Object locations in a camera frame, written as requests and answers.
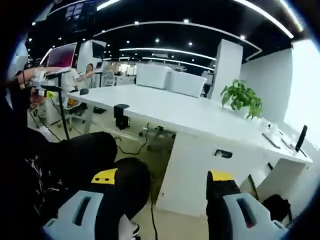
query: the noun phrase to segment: black cable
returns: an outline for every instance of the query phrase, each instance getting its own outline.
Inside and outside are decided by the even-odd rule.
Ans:
[[[37,124],[37,122],[36,122],[36,120],[35,120],[34,116],[32,116],[32,114],[31,114],[30,110],[29,110],[28,112],[29,112],[30,116],[32,117],[32,119],[33,119],[33,121],[34,121],[35,125],[36,125],[36,126],[38,127],[38,129],[39,129],[40,127],[39,127],[39,125]],[[46,127],[46,129],[48,129],[48,130],[49,130],[49,132],[50,132],[53,136],[55,136],[55,138],[56,138],[56,139],[58,139],[58,141],[59,141],[59,142],[61,142],[61,140],[57,137],[57,135],[55,135],[55,134],[50,130],[50,128],[48,128],[48,127],[47,127],[47,125],[42,121],[42,119],[41,119],[39,116],[37,116],[37,117],[38,117],[38,119],[40,120],[40,122],[43,124],[43,126],[45,126],[45,127]]]
[[[60,114],[60,110],[55,106],[54,101],[52,99],[49,100],[52,103],[52,106],[58,111],[59,115],[62,117]],[[78,132],[80,135],[82,135],[81,132],[79,132],[71,123],[65,121],[67,124],[69,124],[76,132]]]
[[[121,151],[123,154],[138,155],[138,154],[140,153],[141,149],[148,143],[148,137],[147,137],[148,132],[149,132],[149,122],[148,122],[147,125],[146,125],[145,142],[144,142],[144,144],[140,147],[140,149],[138,150],[138,152],[134,152],[134,153],[132,153],[132,152],[125,152],[125,151],[122,150],[122,148],[121,148],[120,146],[118,146],[118,145],[116,145],[116,146],[120,149],[120,151]]]
[[[32,114],[31,114],[30,110],[28,110],[28,112],[29,112],[30,116],[32,117],[32,119],[33,119],[33,121],[34,121],[34,123],[35,123],[36,127],[39,129],[40,127],[39,127],[38,123],[36,122],[36,120],[35,120],[34,116],[32,116]]]
[[[154,234],[155,234],[155,240],[158,240],[158,231],[156,228],[156,224],[155,224],[155,216],[154,216],[154,197],[153,197],[153,192],[154,192],[154,184],[156,183],[156,178],[150,174],[150,179],[151,179],[151,218],[152,218],[152,225],[153,225],[153,229],[154,229]]]

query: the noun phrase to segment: desk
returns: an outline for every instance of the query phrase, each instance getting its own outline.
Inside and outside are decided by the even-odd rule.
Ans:
[[[136,76],[114,76],[114,77],[115,77],[117,86],[135,84],[134,80]]]
[[[68,96],[106,110],[127,104],[125,116],[177,132],[156,203],[161,210],[205,215],[207,172],[211,169],[233,174],[239,186],[254,169],[275,159],[301,166],[312,163],[300,152],[292,155],[285,148],[273,147],[253,124],[210,99],[138,85],[101,87],[86,95],[73,92]],[[93,107],[88,110],[85,133],[90,130]],[[233,155],[216,156],[217,150]]]

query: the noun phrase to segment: monitor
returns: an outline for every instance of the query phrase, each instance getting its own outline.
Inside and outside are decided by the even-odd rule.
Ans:
[[[77,43],[54,48],[49,53],[47,67],[71,68]]]
[[[102,67],[102,61],[98,61],[97,63],[96,63],[96,66],[95,66],[95,69],[97,70],[97,69],[100,69],[101,67]]]

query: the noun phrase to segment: black ceiling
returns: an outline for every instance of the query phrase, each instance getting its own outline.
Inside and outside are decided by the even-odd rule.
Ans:
[[[189,24],[146,24],[116,29],[97,35],[102,30],[133,24],[135,21],[174,21],[189,19],[191,23],[217,28],[236,36],[245,35],[246,39],[262,49],[256,58],[289,48],[291,39],[262,15],[233,0],[120,0],[106,8],[96,11],[96,7],[106,0],[89,0],[82,9],[82,17],[75,21],[66,21],[67,8],[58,10],[45,21],[30,27],[27,42],[33,59],[41,58],[53,45],[58,47],[82,39],[96,39],[107,42],[105,58],[151,57],[150,51],[119,52],[122,48],[168,48],[193,52],[215,58],[221,39],[226,39],[243,46],[243,61],[257,51],[256,48],[224,33],[192,26]],[[72,3],[63,0],[52,10]],[[279,20],[293,35],[297,29],[291,24],[275,1],[250,0]],[[186,54],[169,53],[175,60],[209,66],[211,60]]]

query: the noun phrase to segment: black bag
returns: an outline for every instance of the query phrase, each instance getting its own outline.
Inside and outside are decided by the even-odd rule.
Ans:
[[[282,222],[286,216],[292,221],[291,204],[288,200],[284,200],[281,196],[275,194],[263,201],[264,205],[270,212],[271,220]]]

